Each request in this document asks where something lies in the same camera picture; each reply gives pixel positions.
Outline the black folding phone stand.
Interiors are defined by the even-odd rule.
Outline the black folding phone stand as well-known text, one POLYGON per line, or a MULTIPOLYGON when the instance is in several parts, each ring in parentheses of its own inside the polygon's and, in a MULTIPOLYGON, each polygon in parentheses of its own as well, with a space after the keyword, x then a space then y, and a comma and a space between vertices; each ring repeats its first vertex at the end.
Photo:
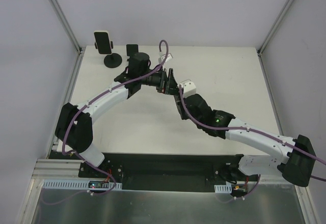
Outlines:
POLYGON ((139 46, 137 44, 126 45, 126 55, 132 57, 134 54, 139 52, 139 46))

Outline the black round-base phone stand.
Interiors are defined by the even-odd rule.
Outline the black round-base phone stand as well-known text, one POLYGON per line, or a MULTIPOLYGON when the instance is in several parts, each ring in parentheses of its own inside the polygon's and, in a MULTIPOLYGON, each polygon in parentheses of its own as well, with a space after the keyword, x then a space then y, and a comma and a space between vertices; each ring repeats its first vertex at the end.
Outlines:
POLYGON ((101 53, 96 42, 94 42, 94 45, 100 55, 105 55, 103 63, 107 68, 117 68, 122 64, 122 57, 118 53, 101 53))

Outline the phone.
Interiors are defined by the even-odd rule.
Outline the phone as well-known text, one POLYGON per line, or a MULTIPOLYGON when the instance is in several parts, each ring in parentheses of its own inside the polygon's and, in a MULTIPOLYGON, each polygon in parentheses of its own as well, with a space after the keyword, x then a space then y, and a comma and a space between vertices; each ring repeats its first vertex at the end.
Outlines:
POLYGON ((181 97, 179 95, 174 95, 174 100, 175 100, 176 107, 177 107, 177 110, 178 110, 178 113, 179 113, 181 119, 187 120, 188 115, 186 114, 186 112, 182 106, 181 97))
POLYGON ((111 40, 108 31, 95 31, 96 49, 100 54, 112 54, 111 40))

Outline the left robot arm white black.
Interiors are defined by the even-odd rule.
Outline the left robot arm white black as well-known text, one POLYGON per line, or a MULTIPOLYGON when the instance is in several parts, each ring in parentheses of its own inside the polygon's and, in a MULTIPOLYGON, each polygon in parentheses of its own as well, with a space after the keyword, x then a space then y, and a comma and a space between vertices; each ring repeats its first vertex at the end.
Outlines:
POLYGON ((62 153, 65 154, 69 146, 82 160, 91 164, 90 172, 95 177, 104 177, 108 166, 103 162, 104 154, 93 143, 93 124, 109 109, 137 93, 143 85, 156 87, 160 93, 168 91, 166 86, 170 75, 164 64, 170 59, 170 53, 161 53, 158 65, 150 69, 149 56, 137 52, 103 92, 78 105, 64 104, 55 129, 55 136, 63 143, 62 153))

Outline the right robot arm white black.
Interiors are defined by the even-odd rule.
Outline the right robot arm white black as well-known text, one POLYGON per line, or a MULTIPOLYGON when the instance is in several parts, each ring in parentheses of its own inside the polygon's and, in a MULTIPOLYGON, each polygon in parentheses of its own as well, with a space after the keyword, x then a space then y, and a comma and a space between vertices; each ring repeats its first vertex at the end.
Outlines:
POLYGON ((206 134, 243 143, 265 153, 264 156, 242 155, 238 163, 229 167, 232 179, 276 175, 296 186, 309 185, 316 154, 308 137, 300 134, 292 138, 260 130, 233 114, 211 109, 199 94, 186 98, 177 95, 176 105, 183 120, 190 119, 206 134))

